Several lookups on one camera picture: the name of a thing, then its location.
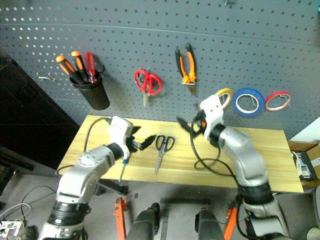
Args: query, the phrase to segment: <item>robotic arm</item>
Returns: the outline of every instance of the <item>robotic arm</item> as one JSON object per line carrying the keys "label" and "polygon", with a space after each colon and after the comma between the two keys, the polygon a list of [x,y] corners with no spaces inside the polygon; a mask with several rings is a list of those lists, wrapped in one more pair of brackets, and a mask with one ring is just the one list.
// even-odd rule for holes
{"label": "robotic arm", "polygon": [[118,116],[112,118],[109,127],[111,144],[84,152],[77,164],[61,177],[56,202],[43,225],[39,240],[80,238],[84,218],[91,210],[89,201],[100,177],[117,159],[127,159],[130,153],[143,150],[154,141],[156,136],[152,135],[143,143],[135,142],[132,134],[139,128]]}
{"label": "robotic arm", "polygon": [[244,132],[224,126],[219,97],[212,95],[201,102],[200,112],[192,121],[198,123],[198,132],[181,118],[177,120],[193,137],[203,134],[207,141],[215,147],[219,146],[231,159],[235,168],[238,194],[247,213],[246,237],[290,239],[285,237],[289,236],[288,227],[280,205],[272,195],[263,157],[253,148]]}

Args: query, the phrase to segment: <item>yellow tape roll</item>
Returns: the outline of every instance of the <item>yellow tape roll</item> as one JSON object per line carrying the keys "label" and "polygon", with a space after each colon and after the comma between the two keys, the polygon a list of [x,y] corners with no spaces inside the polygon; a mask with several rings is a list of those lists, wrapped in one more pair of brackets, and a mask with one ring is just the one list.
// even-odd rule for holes
{"label": "yellow tape roll", "polygon": [[225,102],[222,104],[222,108],[226,109],[232,101],[232,98],[234,96],[234,91],[231,88],[223,88],[217,91],[216,95],[218,95],[218,97],[221,97],[223,95],[227,96]]}

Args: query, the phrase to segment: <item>black-handled scissors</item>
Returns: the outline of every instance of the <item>black-handled scissors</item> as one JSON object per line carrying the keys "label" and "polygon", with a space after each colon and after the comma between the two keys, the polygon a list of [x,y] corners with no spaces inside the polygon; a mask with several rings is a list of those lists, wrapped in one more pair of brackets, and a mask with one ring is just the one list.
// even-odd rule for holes
{"label": "black-handled scissors", "polygon": [[166,138],[164,135],[159,135],[156,137],[155,147],[158,150],[158,160],[156,162],[154,174],[157,174],[165,153],[173,148],[175,141],[176,139],[173,136],[168,136]]}

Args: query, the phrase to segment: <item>white wall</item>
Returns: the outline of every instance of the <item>white wall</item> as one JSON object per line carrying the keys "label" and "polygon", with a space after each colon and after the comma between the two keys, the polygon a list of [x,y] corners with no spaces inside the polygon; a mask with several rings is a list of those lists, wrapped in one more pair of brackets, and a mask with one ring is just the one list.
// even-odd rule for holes
{"label": "white wall", "polygon": [[320,143],[320,117],[290,140],[296,142]]}

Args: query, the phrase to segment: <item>dark wall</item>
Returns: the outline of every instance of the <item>dark wall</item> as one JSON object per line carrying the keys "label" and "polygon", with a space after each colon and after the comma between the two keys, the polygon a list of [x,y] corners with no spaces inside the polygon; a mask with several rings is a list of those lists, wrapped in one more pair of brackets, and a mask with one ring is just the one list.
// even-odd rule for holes
{"label": "dark wall", "polygon": [[56,169],[76,124],[12,59],[1,59],[0,144]]}

